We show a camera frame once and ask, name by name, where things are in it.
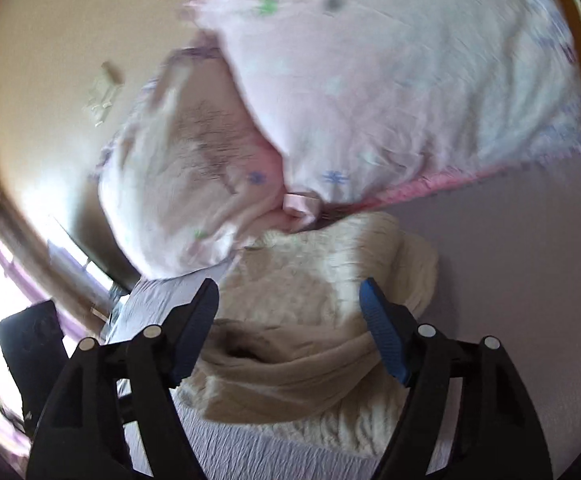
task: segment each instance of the white knitted blanket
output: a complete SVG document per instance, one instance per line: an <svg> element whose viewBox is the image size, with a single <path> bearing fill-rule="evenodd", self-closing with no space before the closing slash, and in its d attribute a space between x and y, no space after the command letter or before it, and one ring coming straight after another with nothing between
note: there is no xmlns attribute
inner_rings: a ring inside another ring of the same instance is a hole
<svg viewBox="0 0 581 480"><path fill-rule="evenodd" d="M377 212L267 234L222 281L218 319L176 395L209 420L381 454L405 390L381 365L359 309L369 277L418 316L432 298L436 252Z"/></svg>

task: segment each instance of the beige wall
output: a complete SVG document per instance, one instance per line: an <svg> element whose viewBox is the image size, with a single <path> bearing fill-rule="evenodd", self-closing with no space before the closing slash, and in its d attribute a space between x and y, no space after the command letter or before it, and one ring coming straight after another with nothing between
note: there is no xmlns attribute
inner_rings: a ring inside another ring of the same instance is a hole
<svg viewBox="0 0 581 480"><path fill-rule="evenodd" d="M35 228L48 214L115 274L126 272L88 179L139 88L190 30L185 0L0 0L0 181ZM83 111L99 67L125 85L98 128Z"/></svg>

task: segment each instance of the pillow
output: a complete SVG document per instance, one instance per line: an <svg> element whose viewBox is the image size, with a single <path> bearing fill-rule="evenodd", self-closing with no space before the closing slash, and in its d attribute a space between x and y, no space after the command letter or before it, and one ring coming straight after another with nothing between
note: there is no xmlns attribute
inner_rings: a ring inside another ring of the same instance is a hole
<svg viewBox="0 0 581 480"><path fill-rule="evenodd" d="M289 192L358 203L414 179L581 148L553 0L194 0Z"/></svg>
<svg viewBox="0 0 581 480"><path fill-rule="evenodd" d="M147 279L215 265L267 228L289 230L282 158L254 126L210 40L174 52L106 150L99 196Z"/></svg>

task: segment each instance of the curtain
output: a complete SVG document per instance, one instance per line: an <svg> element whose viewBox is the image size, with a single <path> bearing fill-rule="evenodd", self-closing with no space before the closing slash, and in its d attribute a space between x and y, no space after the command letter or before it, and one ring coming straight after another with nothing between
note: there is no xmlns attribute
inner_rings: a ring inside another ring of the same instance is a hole
<svg viewBox="0 0 581 480"><path fill-rule="evenodd" d="M4 269L4 275L9 278L24 296L30 301L31 305L41 303L50 298L50 296L35 283L28 273L15 260L10 261L4 254L0 242L0 265ZM70 316L64 309L57 309L59 325L65 336L68 336L74 344L88 336L88 330L81 325L76 319Z"/></svg>
<svg viewBox="0 0 581 480"><path fill-rule="evenodd" d="M55 301L59 316L63 313L64 318L74 318L74 321L85 327L90 335L99 337L104 326L104 320L98 316L101 311L100 304L107 303L110 301L109 298L105 295L99 300L94 298L92 291L85 292L83 287L61 269L61 266L53 263L48 253L48 245L28 227L19 213L5 200L0 202L0 240L17 261L17 264L4 269L5 272L10 272L11 279L18 285L17 280L20 280L23 285L22 291L26 295L31 294L29 299L32 303L37 303L32 299L37 299L35 291L30 288L30 283L23 279L23 273L18 272L18 266L25 269L25 274L48 292Z"/></svg>

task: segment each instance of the black clamp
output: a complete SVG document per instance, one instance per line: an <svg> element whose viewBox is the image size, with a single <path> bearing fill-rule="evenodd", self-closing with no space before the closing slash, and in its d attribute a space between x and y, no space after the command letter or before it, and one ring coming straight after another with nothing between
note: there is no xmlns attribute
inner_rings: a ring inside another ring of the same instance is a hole
<svg viewBox="0 0 581 480"><path fill-rule="evenodd" d="M537 414L498 339L459 342L418 325L372 279L362 284L359 298L385 367L411 389L373 479L552 479ZM136 420L154 478L205 480L170 388L192 373L218 306L217 285L205 280L190 304L131 341L99 346L82 340L48 398L26 478L150 478L132 468L124 438L123 424ZM463 385L451 457L426 476L454 377ZM116 383L123 378L132 392L118 398Z"/></svg>
<svg viewBox="0 0 581 480"><path fill-rule="evenodd" d="M373 480L551 480L550 456L537 413L500 341L454 341L418 325L390 303L373 279L361 309L388 372L410 387L403 413ZM426 476L439 435L450 378L463 378L448 465Z"/></svg>

